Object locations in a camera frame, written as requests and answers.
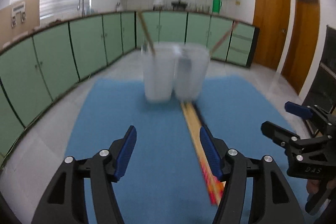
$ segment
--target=blue mat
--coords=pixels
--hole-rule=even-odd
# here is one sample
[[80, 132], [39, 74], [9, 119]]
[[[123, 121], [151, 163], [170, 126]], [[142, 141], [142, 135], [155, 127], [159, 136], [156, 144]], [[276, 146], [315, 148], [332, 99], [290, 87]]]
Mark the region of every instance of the blue mat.
[[[291, 130], [277, 110], [244, 79], [230, 76], [205, 80], [198, 106], [216, 138], [245, 156], [271, 155], [285, 173], [284, 150], [261, 134], [269, 120]], [[89, 93], [73, 128], [66, 155], [92, 157], [122, 138], [130, 125], [137, 143], [125, 176], [113, 184], [126, 224], [210, 224], [211, 206], [198, 159], [177, 100], [149, 104], [142, 82], [98, 80]], [[305, 181], [289, 178], [304, 208]], [[90, 224], [96, 223], [89, 180], [85, 181]], [[252, 179], [248, 179], [241, 224], [248, 222]], [[305, 214], [306, 222], [313, 219]]]

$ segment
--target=wooden stick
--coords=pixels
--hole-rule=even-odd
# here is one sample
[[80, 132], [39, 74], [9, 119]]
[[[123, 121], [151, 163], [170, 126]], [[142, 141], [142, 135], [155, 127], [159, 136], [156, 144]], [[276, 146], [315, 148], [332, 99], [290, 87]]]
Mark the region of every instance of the wooden stick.
[[155, 55], [155, 49], [154, 49], [154, 45], [153, 45], [153, 40], [152, 40], [152, 38], [151, 38], [151, 36], [150, 36], [150, 34], [148, 32], [147, 25], [146, 25], [145, 19], [143, 18], [142, 11], [138, 11], [136, 14], [138, 15], [138, 19], [139, 19], [139, 21], [141, 23], [142, 30], [143, 30], [143, 32], [144, 32], [144, 34], [146, 36], [146, 39], [147, 39], [147, 41], [149, 43], [149, 46], [150, 46], [153, 54]]
[[189, 128], [190, 136], [193, 141], [194, 148], [195, 148], [197, 157], [199, 159], [199, 163], [201, 164], [201, 168], [203, 169], [204, 167], [205, 169], [206, 174], [204, 174], [204, 177], [207, 177], [209, 179], [210, 185], [207, 185], [207, 186], [210, 186], [210, 188], [212, 188], [216, 203], [217, 205], [219, 205], [219, 203], [221, 202], [221, 195], [219, 191], [217, 190], [214, 176], [212, 175], [210, 166], [208, 164], [208, 160], [206, 158], [206, 155], [204, 153], [201, 140], [200, 140], [201, 122], [199, 121], [198, 116], [191, 103], [186, 103], [186, 105], [184, 105], [184, 103], [181, 103], [181, 108], [182, 108], [185, 120]]
[[228, 30], [223, 36], [222, 38], [213, 46], [213, 48], [210, 51], [210, 56], [212, 56], [212, 54], [222, 45], [222, 43], [224, 42], [224, 40], [231, 34], [231, 32], [237, 27], [237, 25], [239, 24], [238, 21], [235, 21], [234, 24], [232, 25], [231, 29]]

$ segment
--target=drawer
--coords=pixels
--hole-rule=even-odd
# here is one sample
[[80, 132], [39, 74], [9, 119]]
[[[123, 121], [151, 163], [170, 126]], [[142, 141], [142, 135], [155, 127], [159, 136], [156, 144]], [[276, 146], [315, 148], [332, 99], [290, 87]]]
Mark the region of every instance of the drawer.
[[237, 65], [246, 66], [248, 57], [249, 57], [248, 53], [238, 52], [230, 48], [227, 54], [226, 61]]
[[233, 48], [237, 49], [238, 51], [243, 51], [243, 52], [246, 52], [248, 54], [250, 52], [250, 49], [251, 49], [251, 44], [252, 44], [252, 39], [247, 40], [247, 39], [243, 39], [243, 38], [240, 38], [240, 37], [235, 37], [234, 35], [232, 35], [230, 48], [233, 47]]
[[234, 29], [234, 31], [232, 32], [232, 34], [250, 38], [252, 40], [254, 34], [254, 26], [239, 23], [236, 29]]

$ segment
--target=brown door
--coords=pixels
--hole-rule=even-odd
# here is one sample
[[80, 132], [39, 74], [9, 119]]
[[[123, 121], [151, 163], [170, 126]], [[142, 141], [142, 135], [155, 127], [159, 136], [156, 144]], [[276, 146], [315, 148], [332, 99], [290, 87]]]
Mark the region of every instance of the brown door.
[[291, 43], [282, 75], [299, 94], [314, 57], [320, 27], [320, 1], [296, 0]]
[[260, 28], [253, 62], [276, 70], [285, 45], [291, 0], [256, 0], [253, 25]]

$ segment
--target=metal bolt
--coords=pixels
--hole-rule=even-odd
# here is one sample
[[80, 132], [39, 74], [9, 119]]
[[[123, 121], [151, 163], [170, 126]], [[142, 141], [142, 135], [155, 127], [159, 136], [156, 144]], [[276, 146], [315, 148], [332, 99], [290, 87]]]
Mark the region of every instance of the metal bolt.
[[296, 159], [297, 159], [298, 161], [303, 161], [303, 156], [301, 156], [301, 155], [297, 155], [297, 156], [296, 156]]
[[99, 155], [102, 157], [106, 157], [109, 153], [110, 152], [108, 150], [104, 149], [99, 152]]
[[264, 157], [264, 160], [266, 161], [266, 162], [272, 162], [273, 161], [273, 158], [271, 157], [271, 156], [265, 156]]
[[73, 162], [73, 160], [74, 160], [73, 157], [69, 156], [69, 157], [66, 157], [66, 158], [65, 158], [64, 162], [65, 162], [66, 164], [69, 164], [69, 163]]
[[228, 151], [228, 153], [229, 153], [229, 155], [231, 155], [231, 156], [236, 156], [236, 155], [238, 154], [237, 150], [234, 150], [234, 149], [230, 149], [230, 150]]

